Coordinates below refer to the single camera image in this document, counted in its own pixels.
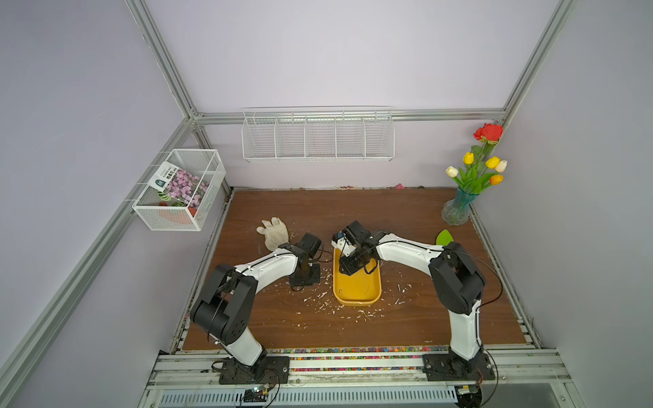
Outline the yellow plastic storage box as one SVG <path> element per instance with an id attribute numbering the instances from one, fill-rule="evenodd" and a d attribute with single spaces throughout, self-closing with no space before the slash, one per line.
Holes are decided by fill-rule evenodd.
<path id="1" fill-rule="evenodd" d="M 382 295 L 382 281 L 379 263 L 374 258 L 364 269 L 354 275 L 345 275 L 339 271 L 341 251 L 334 250 L 333 259 L 333 293 L 338 302 L 344 306 L 369 306 L 377 302 Z"/>

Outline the white cotton work glove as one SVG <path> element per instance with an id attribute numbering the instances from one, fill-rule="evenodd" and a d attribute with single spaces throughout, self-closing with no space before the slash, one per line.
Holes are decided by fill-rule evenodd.
<path id="1" fill-rule="evenodd" d="M 273 217 L 270 221 L 262 220 L 261 223 L 256 231 L 265 238 L 265 246 L 269 251 L 273 252 L 279 246 L 289 243 L 287 226 L 278 217 Z"/>

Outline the green trowel yellow handle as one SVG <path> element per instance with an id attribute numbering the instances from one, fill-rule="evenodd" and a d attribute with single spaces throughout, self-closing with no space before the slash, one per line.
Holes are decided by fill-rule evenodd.
<path id="1" fill-rule="evenodd" d="M 454 238 L 452 236 L 452 233 L 447 229 L 444 229 L 441 231 L 438 236 L 436 237 L 435 244 L 437 246 L 442 246 L 445 247 L 449 244 L 454 242 Z"/>

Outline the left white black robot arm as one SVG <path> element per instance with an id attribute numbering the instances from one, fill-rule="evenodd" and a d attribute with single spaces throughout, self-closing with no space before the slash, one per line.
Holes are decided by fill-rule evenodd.
<path id="1" fill-rule="evenodd" d="M 203 284 L 190 319 L 227 350 L 231 360 L 255 368 L 265 348 L 248 328 L 258 292 L 283 278 L 293 291 L 320 282 L 317 253 L 321 240 L 307 233 L 297 244 L 283 243 L 272 253 L 244 265 L 217 265 Z"/>

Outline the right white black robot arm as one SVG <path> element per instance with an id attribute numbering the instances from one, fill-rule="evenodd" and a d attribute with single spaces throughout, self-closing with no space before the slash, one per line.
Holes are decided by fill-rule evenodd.
<path id="1" fill-rule="evenodd" d="M 371 260 L 393 262 L 430 276 L 441 304 L 448 310 L 451 353 L 471 361 L 481 352 L 480 307 L 486 278 L 464 248 L 444 229 L 434 245 L 411 241 L 389 231 L 374 233 L 354 221 L 333 235 L 340 251 L 338 271 L 356 275 Z"/>

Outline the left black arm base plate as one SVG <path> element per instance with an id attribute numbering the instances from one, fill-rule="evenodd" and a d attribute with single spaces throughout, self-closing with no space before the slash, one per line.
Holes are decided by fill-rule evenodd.
<path id="1" fill-rule="evenodd" d="M 248 366 L 235 358 L 221 363 L 220 385 L 286 384 L 290 374 L 290 358 L 285 356 L 265 356 Z"/>

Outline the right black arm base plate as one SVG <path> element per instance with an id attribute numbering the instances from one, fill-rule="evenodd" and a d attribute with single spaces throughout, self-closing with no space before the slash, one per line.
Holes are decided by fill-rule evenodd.
<path id="1" fill-rule="evenodd" d="M 423 372 L 430 382 L 480 383 L 497 378 L 489 356 L 482 352 L 471 360 L 465 360 L 455 353 L 423 355 Z"/>

